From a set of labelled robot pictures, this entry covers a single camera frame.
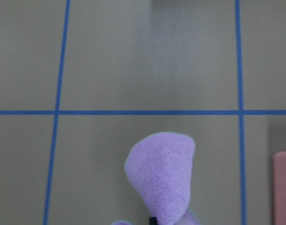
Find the pink object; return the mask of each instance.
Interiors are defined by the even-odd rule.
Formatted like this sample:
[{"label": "pink object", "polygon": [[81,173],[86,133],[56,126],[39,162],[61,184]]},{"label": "pink object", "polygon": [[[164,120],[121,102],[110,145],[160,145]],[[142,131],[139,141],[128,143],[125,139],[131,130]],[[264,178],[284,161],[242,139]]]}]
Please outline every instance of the pink object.
[{"label": "pink object", "polygon": [[286,151],[278,152],[273,159],[274,223],[286,225]]}]

